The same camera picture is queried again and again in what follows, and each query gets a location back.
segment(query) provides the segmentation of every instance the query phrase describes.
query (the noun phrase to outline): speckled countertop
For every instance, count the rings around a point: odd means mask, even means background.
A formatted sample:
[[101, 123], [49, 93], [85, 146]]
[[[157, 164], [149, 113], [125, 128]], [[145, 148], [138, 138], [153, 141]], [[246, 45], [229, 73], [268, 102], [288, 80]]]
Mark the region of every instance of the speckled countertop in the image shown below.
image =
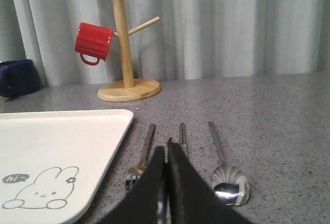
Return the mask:
[[104, 102], [101, 85], [48, 87], [7, 100], [6, 113], [122, 108], [134, 113], [86, 214], [92, 224], [124, 197], [126, 170], [139, 158], [150, 123], [153, 149], [187, 129], [189, 159], [210, 185], [218, 165], [207, 121], [224, 141], [227, 161], [248, 177], [251, 198], [235, 208], [256, 224], [330, 223], [330, 73], [252, 76], [162, 82], [154, 97]]

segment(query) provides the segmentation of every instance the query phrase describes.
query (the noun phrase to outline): black object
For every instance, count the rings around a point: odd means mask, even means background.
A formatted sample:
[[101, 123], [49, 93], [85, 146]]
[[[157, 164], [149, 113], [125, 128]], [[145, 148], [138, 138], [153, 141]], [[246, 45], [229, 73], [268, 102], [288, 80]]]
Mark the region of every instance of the black object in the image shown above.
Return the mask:
[[198, 175], [177, 143], [168, 142], [172, 224], [252, 224], [226, 206]]
[[167, 195], [172, 224], [252, 224], [215, 196], [171, 139], [168, 163], [156, 147], [132, 190], [97, 224], [165, 224]]
[[167, 189], [164, 147], [156, 147], [148, 167], [125, 198], [97, 224], [165, 224]]

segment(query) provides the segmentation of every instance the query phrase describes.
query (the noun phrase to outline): navy blue mug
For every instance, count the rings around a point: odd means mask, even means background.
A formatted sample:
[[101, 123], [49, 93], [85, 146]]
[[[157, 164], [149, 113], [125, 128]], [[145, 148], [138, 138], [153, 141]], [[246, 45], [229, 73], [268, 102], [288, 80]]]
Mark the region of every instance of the navy blue mug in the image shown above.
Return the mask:
[[0, 63], [0, 95], [6, 98], [36, 92], [41, 83], [31, 59]]

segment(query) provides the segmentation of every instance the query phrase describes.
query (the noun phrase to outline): spoon handle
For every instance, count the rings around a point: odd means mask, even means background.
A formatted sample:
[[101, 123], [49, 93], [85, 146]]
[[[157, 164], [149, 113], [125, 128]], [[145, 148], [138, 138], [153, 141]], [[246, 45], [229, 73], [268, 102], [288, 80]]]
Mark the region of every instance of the spoon handle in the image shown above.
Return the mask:
[[220, 138], [220, 135], [217, 131], [215, 123], [214, 122], [207, 122], [207, 123], [208, 123], [208, 126], [210, 127], [210, 131], [211, 131], [213, 140], [215, 141], [217, 149], [218, 149], [218, 153], [219, 153], [219, 157], [220, 157], [220, 163], [225, 164], [225, 160], [224, 160], [223, 154], [221, 152], [221, 138]]

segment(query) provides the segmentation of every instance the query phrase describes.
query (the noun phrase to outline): bunny drawing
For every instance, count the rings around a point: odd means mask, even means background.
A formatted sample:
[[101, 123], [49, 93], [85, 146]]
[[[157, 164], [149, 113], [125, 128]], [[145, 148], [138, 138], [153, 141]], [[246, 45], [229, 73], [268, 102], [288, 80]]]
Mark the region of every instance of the bunny drawing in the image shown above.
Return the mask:
[[61, 209], [74, 190], [78, 167], [53, 167], [40, 173], [14, 199], [3, 204], [4, 209]]

